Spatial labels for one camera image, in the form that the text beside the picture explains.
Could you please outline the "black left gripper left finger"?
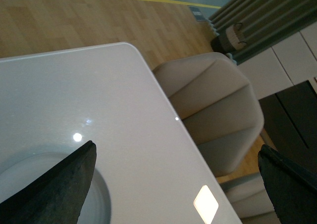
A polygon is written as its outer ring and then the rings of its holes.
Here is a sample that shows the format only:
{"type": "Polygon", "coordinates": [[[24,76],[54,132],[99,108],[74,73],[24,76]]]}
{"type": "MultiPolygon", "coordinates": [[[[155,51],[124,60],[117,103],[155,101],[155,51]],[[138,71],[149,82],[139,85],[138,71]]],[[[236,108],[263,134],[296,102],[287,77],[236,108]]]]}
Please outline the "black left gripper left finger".
{"type": "Polygon", "coordinates": [[[0,204],[2,224],[75,224],[91,186],[97,148],[86,142],[0,204]]]}

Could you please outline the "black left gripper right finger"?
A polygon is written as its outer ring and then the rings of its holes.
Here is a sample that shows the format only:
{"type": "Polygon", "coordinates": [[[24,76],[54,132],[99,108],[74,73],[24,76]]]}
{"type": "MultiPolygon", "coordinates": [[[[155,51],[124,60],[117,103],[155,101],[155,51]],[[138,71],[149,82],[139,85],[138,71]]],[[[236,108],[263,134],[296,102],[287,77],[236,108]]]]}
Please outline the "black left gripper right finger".
{"type": "Polygon", "coordinates": [[[317,175],[268,145],[258,152],[264,187],[282,224],[317,222],[317,175]]]}

